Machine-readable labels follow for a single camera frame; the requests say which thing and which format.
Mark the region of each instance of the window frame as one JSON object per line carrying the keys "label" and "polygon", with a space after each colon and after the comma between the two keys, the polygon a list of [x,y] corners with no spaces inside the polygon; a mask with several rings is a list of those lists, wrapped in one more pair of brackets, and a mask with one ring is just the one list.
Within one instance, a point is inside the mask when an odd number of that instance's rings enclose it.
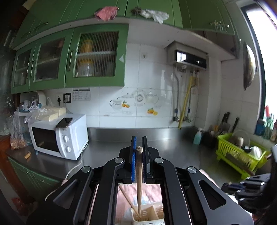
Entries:
{"label": "window frame", "polygon": [[256,45],[256,51],[257,51],[257,55],[258,55],[258,60],[260,62],[260,71],[261,71],[261,108],[260,108],[260,115],[259,115],[259,119],[263,119],[264,117],[264,113],[265,113],[265,95],[266,95],[266,83],[265,83],[265,67],[264,67],[264,64],[263,64],[263,57],[262,57],[262,54],[261,54],[261,49],[260,49],[260,45],[259,45],[259,42],[258,42],[258,39],[257,39],[257,36],[255,34],[255,31],[254,31],[254,28],[247,16],[247,11],[250,10],[250,9],[258,9],[261,7],[256,4],[256,3],[253,3],[253,4],[250,4],[250,5],[247,5],[247,6],[243,6],[241,7],[241,11],[246,19],[246,22],[250,28],[250,32],[252,34],[252,37],[253,37],[253,41]]}

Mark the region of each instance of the paper notice on wall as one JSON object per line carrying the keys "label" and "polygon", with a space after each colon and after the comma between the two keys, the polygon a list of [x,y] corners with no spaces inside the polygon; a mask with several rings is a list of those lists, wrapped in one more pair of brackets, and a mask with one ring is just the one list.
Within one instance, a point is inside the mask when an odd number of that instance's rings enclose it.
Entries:
{"label": "paper notice on wall", "polygon": [[73,101],[90,101],[90,90],[73,90]]}

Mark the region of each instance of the metal bolt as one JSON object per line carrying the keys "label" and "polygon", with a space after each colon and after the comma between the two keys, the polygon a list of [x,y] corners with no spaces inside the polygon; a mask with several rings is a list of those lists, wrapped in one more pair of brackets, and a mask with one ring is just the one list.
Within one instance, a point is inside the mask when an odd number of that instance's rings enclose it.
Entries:
{"label": "metal bolt", "polygon": [[188,172],[190,172],[190,173],[196,173],[196,171],[197,171],[197,169],[194,168],[194,167],[189,167],[188,168]]}
{"label": "metal bolt", "polygon": [[155,158],[155,162],[156,163],[163,163],[163,159],[162,158]]}
{"label": "metal bolt", "polygon": [[83,173],[87,173],[87,172],[89,172],[90,171],[90,167],[88,167],[88,166],[84,166],[83,168],[82,168],[82,172]]}
{"label": "metal bolt", "polygon": [[123,159],[122,159],[122,158],[116,158],[114,161],[115,161],[116,163],[122,163],[122,162],[123,162]]}

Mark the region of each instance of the window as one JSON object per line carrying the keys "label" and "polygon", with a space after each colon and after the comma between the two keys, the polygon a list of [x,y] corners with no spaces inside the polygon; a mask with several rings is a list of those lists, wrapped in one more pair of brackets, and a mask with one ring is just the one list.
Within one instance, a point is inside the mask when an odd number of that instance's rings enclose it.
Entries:
{"label": "window", "polygon": [[257,53],[260,60],[262,77],[262,99],[260,118],[264,117],[264,107],[269,106],[270,113],[277,118],[277,29],[274,22],[257,5],[242,7],[242,11],[248,21],[254,41],[256,42]]}

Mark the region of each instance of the green dish rack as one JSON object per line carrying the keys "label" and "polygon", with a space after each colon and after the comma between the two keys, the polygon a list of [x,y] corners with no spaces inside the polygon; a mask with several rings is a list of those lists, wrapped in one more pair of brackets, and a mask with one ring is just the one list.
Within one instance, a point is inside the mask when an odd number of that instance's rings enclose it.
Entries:
{"label": "green dish rack", "polygon": [[229,138],[232,136],[233,133],[228,133],[224,135],[219,135],[218,139],[218,150],[216,150],[217,160],[224,160],[228,163],[231,167],[233,167],[236,171],[238,171],[242,176],[241,178],[245,180],[247,177],[251,175],[246,172],[245,170],[239,168],[234,163],[232,163],[229,159],[226,158],[226,154],[229,153],[235,159],[243,162],[250,171],[256,172],[257,168],[261,168],[266,162],[266,157],[270,154],[270,151],[267,150],[265,147],[257,144],[254,141],[250,141],[250,147],[257,146],[262,150],[262,155],[260,158],[256,158],[248,153],[246,153],[241,148],[233,145],[232,143],[228,142]]}

